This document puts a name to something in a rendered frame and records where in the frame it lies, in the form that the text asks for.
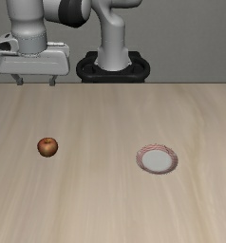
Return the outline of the white plate with red rim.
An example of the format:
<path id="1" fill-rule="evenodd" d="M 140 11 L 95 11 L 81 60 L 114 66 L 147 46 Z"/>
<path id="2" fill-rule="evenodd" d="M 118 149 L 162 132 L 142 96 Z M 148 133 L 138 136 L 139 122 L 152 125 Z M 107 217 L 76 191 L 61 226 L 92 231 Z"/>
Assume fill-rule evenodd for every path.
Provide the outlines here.
<path id="1" fill-rule="evenodd" d="M 137 152 L 136 162 L 143 171 L 154 175 L 166 175 L 179 163 L 176 153 L 161 144 L 149 144 Z"/>

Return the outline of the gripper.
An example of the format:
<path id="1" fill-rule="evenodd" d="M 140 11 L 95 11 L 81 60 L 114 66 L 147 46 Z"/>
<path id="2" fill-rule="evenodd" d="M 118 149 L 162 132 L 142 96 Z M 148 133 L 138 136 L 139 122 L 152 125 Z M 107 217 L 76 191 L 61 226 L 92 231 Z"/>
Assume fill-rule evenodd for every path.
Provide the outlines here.
<path id="1" fill-rule="evenodd" d="M 48 42 L 41 53 L 20 54 L 19 43 L 11 33 L 0 37 L 0 73 L 12 74 L 17 85 L 24 83 L 18 74 L 25 74 L 53 75 L 49 85 L 55 86 L 57 75 L 65 76 L 69 69 L 69 46 L 65 43 Z"/>

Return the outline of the red apple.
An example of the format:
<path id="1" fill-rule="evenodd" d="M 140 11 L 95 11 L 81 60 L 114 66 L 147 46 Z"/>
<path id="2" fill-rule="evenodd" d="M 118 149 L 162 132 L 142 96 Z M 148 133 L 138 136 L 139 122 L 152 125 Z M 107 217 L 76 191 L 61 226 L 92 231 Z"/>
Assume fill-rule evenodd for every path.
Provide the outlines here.
<path id="1" fill-rule="evenodd" d="M 37 150 L 43 157 L 50 158 L 58 151 L 58 142 L 54 138 L 42 138 L 37 143 Z"/>

